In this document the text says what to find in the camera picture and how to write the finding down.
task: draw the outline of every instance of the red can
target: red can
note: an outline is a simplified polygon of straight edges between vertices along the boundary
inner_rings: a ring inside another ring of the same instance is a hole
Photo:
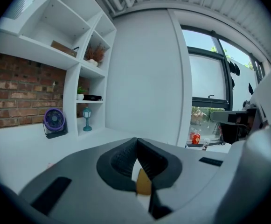
[[[200,139],[201,139],[201,135],[199,133],[195,133],[192,137],[192,143],[199,144]]]

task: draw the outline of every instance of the purple fan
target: purple fan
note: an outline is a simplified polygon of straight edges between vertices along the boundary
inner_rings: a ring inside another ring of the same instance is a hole
[[[65,124],[65,117],[59,109],[52,108],[44,114],[44,124],[50,131],[56,132],[63,128]]]

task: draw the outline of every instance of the black rubber pad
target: black rubber pad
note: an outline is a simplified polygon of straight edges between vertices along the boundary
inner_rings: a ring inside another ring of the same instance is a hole
[[[48,215],[71,181],[66,177],[58,177],[38,196],[31,206],[44,215]]]
[[[211,164],[211,165],[215,165],[215,166],[221,166],[223,161],[220,160],[216,160],[216,159],[210,159],[210,158],[206,158],[206,157],[202,157],[199,161],[207,163],[207,164]]]

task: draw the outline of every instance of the window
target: window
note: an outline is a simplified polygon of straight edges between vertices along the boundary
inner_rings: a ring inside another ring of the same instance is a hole
[[[220,60],[189,55],[192,74],[192,96],[226,99],[223,67]]]
[[[196,107],[191,108],[191,120],[188,134],[188,142],[192,141],[192,134],[198,131],[201,135],[201,142],[205,138],[210,140],[220,139],[219,123],[216,123],[210,119],[210,114],[215,111],[224,111],[221,108],[209,108],[209,107]]]
[[[250,57],[238,48],[220,40],[228,62],[236,64],[240,69],[240,75],[231,73],[234,80],[233,88],[233,107],[232,110],[242,110],[242,104],[245,100],[250,100],[251,93],[249,84],[254,90],[257,86],[257,74],[253,69]]]
[[[216,51],[212,37],[203,33],[183,30],[183,35],[188,47],[196,47],[209,51]]]

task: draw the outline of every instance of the fan stand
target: fan stand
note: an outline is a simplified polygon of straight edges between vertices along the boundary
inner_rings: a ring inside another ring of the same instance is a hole
[[[64,123],[62,130],[59,130],[56,132],[50,131],[48,128],[46,128],[44,121],[42,124],[43,124],[44,133],[46,135],[46,138],[48,138],[48,139],[56,138],[56,137],[59,137],[59,136],[62,136],[62,135],[65,135],[66,133],[68,133],[66,122]]]

